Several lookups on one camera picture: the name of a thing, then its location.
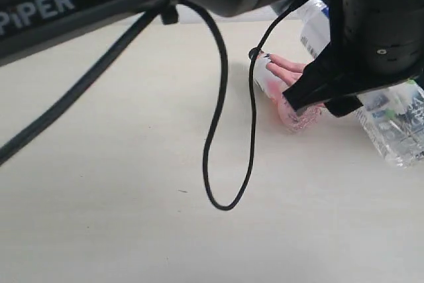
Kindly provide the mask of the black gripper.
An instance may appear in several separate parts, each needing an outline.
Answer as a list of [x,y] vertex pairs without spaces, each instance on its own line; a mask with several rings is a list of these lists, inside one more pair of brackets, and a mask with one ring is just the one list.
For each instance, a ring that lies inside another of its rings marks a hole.
[[283,92],[295,111],[326,103],[335,117],[362,93],[423,73],[423,0],[331,0],[331,43]]

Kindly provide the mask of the person's open bare hand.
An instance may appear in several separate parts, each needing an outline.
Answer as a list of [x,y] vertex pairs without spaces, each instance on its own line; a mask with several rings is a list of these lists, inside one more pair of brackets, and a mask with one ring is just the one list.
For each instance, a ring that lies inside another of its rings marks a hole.
[[305,64],[289,61],[281,56],[269,55],[266,69],[280,78],[286,85],[292,86],[303,75]]

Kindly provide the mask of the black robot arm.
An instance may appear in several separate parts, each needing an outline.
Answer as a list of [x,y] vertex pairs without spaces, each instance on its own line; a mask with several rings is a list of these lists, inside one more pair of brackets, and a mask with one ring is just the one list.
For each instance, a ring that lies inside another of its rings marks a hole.
[[[179,0],[1,0],[1,63]],[[281,0],[186,0],[233,17]],[[297,0],[283,0],[292,4]],[[296,111],[399,84],[423,72],[423,0],[326,0],[331,41],[285,93]]]

